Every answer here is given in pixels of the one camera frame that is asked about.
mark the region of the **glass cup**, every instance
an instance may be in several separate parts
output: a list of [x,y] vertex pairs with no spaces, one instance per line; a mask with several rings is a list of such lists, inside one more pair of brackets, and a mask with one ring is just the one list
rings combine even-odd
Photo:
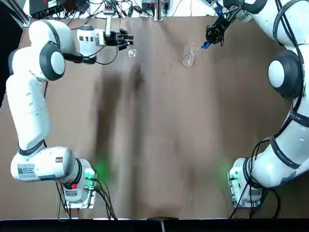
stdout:
[[197,46],[184,46],[183,50],[183,65],[191,67],[194,63],[195,55],[197,54]]

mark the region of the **label sticker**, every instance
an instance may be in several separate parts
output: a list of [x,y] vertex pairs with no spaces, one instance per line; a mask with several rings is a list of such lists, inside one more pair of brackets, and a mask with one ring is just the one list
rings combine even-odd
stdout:
[[34,164],[18,164],[17,169],[20,178],[35,177]]
[[76,197],[77,196],[77,190],[71,190],[71,191],[69,191],[69,190],[66,190],[66,196],[67,197]]
[[62,163],[63,157],[56,157],[56,163]]
[[48,2],[48,8],[51,8],[51,7],[56,6],[56,5],[57,5],[57,0],[52,0],[52,1]]

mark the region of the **electronic equipment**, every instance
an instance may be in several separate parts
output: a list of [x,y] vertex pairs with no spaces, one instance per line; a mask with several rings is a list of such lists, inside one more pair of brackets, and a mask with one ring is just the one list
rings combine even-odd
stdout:
[[[155,0],[142,0],[141,1],[141,8],[143,11],[147,11],[151,9],[151,6],[155,5]],[[170,0],[164,0],[162,1],[162,9],[169,9]]]
[[66,0],[29,0],[31,17],[43,19],[63,11]]
[[208,6],[212,6],[212,4],[215,2],[215,0],[201,0],[201,1]]
[[86,0],[29,0],[29,11],[33,18],[44,19],[64,10],[84,14],[89,8]]

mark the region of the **green led light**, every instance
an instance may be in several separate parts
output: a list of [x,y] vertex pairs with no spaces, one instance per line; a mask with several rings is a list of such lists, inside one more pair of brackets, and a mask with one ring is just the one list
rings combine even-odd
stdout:
[[87,187],[94,187],[95,186],[95,179],[96,179],[96,173],[91,168],[85,169],[85,179],[87,180],[85,183],[85,186]]

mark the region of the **black strap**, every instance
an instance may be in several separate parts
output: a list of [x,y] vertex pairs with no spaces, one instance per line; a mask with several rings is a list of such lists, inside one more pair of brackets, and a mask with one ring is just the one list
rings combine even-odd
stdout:
[[53,33],[53,35],[56,39],[57,47],[60,48],[60,38],[59,38],[58,33],[56,32],[54,26],[50,22],[48,22],[47,20],[42,20],[42,22],[44,22],[49,27],[49,29],[52,31],[52,33]]
[[278,42],[278,38],[277,38],[277,31],[278,31],[278,26],[281,20],[281,17],[283,16],[283,14],[286,12],[287,9],[289,9],[292,5],[294,5],[295,3],[297,3],[298,1],[309,1],[309,0],[291,0],[289,2],[287,2],[279,11],[278,14],[275,18],[274,21],[274,27],[272,29],[272,37],[274,39],[274,41],[277,43]]
[[293,169],[299,168],[300,164],[294,163],[290,160],[279,148],[274,136],[270,137],[270,145],[276,156],[287,166]]
[[250,164],[251,164],[251,158],[246,158],[242,165],[243,175],[245,177],[245,180],[251,187],[259,189],[262,186],[257,182],[257,180],[252,175],[249,174],[248,166],[250,166]]
[[309,128],[309,117],[299,114],[294,109],[290,111],[290,118],[298,124]]
[[23,150],[19,147],[19,143],[18,145],[18,153],[22,156],[29,156],[31,155],[33,152],[35,152],[42,144],[44,143],[44,140],[41,140],[38,144],[36,144],[33,148],[30,148],[28,150]]

